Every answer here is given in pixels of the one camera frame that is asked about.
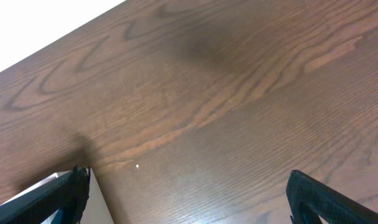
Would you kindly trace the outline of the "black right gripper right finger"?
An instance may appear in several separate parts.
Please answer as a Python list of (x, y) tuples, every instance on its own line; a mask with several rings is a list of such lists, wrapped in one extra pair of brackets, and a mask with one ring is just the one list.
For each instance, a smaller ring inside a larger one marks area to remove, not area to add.
[(378, 224), (378, 213), (299, 170), (291, 171), (286, 195), (293, 224)]

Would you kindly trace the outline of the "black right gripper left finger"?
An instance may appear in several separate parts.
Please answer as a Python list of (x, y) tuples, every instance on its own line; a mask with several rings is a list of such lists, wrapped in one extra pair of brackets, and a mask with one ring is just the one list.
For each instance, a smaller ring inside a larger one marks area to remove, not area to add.
[(75, 166), (62, 176), (0, 205), (0, 224), (81, 222), (90, 197), (91, 172)]

